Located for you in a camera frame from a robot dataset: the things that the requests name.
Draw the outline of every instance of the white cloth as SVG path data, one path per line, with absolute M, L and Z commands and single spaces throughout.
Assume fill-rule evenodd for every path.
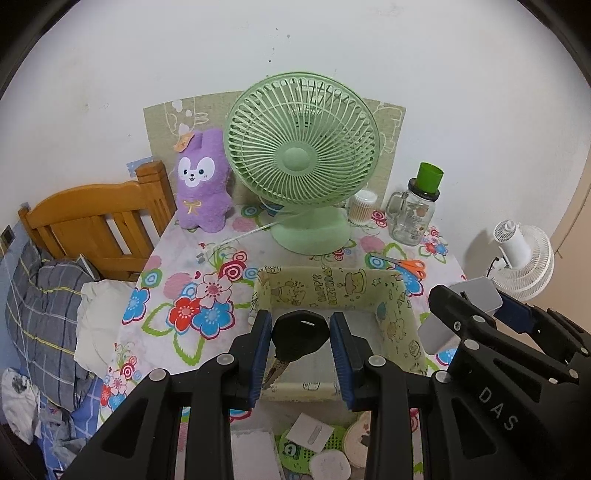
M 134 284 L 117 280 L 88 282 L 82 286 L 78 307 L 74 361 L 99 378 L 107 373 L 113 344 Z
M 39 389 L 12 368 L 2 374 L 2 410 L 14 435 L 30 445 L 35 435 L 41 437 Z

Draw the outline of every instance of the jar handle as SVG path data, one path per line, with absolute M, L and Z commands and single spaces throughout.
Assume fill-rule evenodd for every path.
M 398 218 L 398 215 L 402 211 L 402 205 L 404 204 L 404 200 L 408 196 L 408 190 L 404 192 L 394 192 L 390 199 L 388 200 L 388 205 L 386 206 L 386 217 L 390 221 L 395 221 Z

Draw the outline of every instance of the cotton swab container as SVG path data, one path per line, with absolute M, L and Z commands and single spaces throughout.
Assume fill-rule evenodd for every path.
M 371 190 L 360 190 L 349 199 L 349 221 L 355 225 L 367 225 L 375 210 L 378 196 Z

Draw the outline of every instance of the fan base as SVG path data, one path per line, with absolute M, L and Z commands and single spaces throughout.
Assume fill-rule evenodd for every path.
M 297 254 L 327 255 L 343 248 L 351 236 L 349 222 L 333 206 L 315 208 L 297 216 L 280 212 L 275 218 L 281 223 L 271 227 L 271 235 L 282 247 Z

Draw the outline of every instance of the plush bunny face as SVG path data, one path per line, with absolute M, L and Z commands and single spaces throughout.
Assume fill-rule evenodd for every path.
M 211 180 L 216 171 L 216 164 L 211 157 L 203 157 L 196 168 L 191 168 L 191 159 L 183 157 L 178 162 L 178 179 L 187 187 L 196 187 L 201 181 Z

